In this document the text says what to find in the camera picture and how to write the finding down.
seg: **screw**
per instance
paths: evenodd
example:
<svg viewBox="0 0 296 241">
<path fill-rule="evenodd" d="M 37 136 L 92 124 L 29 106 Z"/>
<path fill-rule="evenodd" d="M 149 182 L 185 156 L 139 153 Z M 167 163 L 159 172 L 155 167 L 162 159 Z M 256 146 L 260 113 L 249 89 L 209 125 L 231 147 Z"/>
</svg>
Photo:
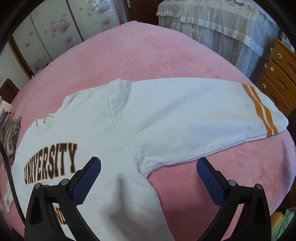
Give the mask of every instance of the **screw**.
<svg viewBox="0 0 296 241">
<path fill-rule="evenodd" d="M 263 188 L 263 186 L 261 185 L 261 184 L 256 184 L 256 187 L 259 189 L 259 190 L 261 190 L 262 188 Z"/>
<path fill-rule="evenodd" d="M 230 180 L 229 182 L 229 185 L 230 186 L 232 186 L 232 187 L 234 187 L 237 183 L 235 182 L 235 181 L 233 181 L 233 180 Z"/>
<path fill-rule="evenodd" d="M 39 187 L 41 187 L 41 183 L 36 183 L 36 184 L 34 185 L 34 188 L 36 188 L 36 189 L 38 189 Z"/>
<path fill-rule="evenodd" d="M 63 186 L 67 185 L 68 183 L 69 183 L 69 179 L 63 179 L 63 180 L 61 180 L 61 184 Z"/>
</svg>

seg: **door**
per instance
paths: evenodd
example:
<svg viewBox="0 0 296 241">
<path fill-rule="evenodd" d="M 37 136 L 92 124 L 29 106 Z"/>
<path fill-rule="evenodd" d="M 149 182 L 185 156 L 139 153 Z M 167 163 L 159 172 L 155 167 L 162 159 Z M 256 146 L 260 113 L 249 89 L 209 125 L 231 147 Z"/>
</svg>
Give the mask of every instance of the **door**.
<svg viewBox="0 0 296 241">
<path fill-rule="evenodd" d="M 157 7 L 162 0 L 122 0 L 129 21 L 158 25 Z"/>
<path fill-rule="evenodd" d="M 12 103 L 18 92 L 19 89 L 10 79 L 7 79 L 0 88 L 0 96 L 2 97 L 2 100 L 6 101 L 9 104 Z"/>
</svg>

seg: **yellow object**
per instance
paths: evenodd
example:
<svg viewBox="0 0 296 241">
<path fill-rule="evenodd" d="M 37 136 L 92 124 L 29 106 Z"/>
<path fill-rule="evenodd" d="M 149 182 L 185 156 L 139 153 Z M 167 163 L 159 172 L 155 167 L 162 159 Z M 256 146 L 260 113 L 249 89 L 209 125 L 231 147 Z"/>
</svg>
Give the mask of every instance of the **yellow object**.
<svg viewBox="0 0 296 241">
<path fill-rule="evenodd" d="M 271 216 L 270 216 L 270 220 L 271 220 L 271 232 L 273 232 L 276 227 L 281 223 L 281 221 L 284 219 L 284 214 L 280 213 L 280 212 L 274 212 Z"/>
</svg>

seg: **orange stripe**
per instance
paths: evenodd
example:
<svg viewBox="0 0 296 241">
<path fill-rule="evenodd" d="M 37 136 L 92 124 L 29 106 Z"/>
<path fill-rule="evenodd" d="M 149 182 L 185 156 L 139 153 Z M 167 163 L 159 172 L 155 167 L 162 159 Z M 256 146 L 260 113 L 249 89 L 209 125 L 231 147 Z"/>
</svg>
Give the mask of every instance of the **orange stripe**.
<svg viewBox="0 0 296 241">
<path fill-rule="evenodd" d="M 259 101 L 259 103 L 260 103 L 261 105 L 263 105 L 263 108 L 264 108 L 264 110 L 265 110 L 265 114 L 266 114 L 266 118 L 267 118 L 267 121 L 268 121 L 270 127 L 272 128 L 272 130 L 273 130 L 274 133 L 277 133 L 278 130 L 277 130 L 277 128 L 275 127 L 275 125 L 274 125 L 274 123 L 273 123 L 273 121 L 272 121 L 272 117 L 271 117 L 270 110 L 269 110 L 264 104 L 262 104 L 262 101 L 260 100 L 260 98 L 259 98 L 259 96 L 258 96 L 258 94 L 257 94 L 257 92 L 256 92 L 256 90 L 255 90 L 255 88 L 252 87 L 252 86 L 250 86 L 250 88 L 251 88 L 251 91 L 253 92 L 255 98 L 257 99 L 257 101 Z"/>
<path fill-rule="evenodd" d="M 272 129 L 268 126 L 268 124 L 266 123 L 264 116 L 263 116 L 263 111 L 262 108 L 259 104 L 258 101 L 256 101 L 256 99 L 254 98 L 254 96 L 251 94 L 251 91 L 249 90 L 248 86 L 246 84 L 242 84 L 244 90 L 246 91 L 247 95 L 250 97 L 250 99 L 253 101 L 254 105 L 255 105 L 255 109 L 256 109 L 256 113 L 257 115 L 260 117 L 260 119 L 263 121 L 264 126 L 266 128 L 267 131 L 267 136 L 270 137 L 272 136 Z"/>
</svg>

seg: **door handle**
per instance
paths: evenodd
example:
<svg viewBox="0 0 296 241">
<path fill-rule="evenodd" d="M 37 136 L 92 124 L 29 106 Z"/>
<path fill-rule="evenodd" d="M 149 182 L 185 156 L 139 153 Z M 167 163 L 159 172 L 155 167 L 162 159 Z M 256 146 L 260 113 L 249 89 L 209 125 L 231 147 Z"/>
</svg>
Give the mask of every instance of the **door handle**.
<svg viewBox="0 0 296 241">
<path fill-rule="evenodd" d="M 128 8 L 131 8 L 131 3 L 133 2 L 130 2 L 129 0 L 126 1 L 128 3 Z"/>
<path fill-rule="evenodd" d="M 276 98 L 274 98 L 272 95 L 269 95 L 269 98 L 272 100 L 274 104 L 277 104 Z"/>
</svg>

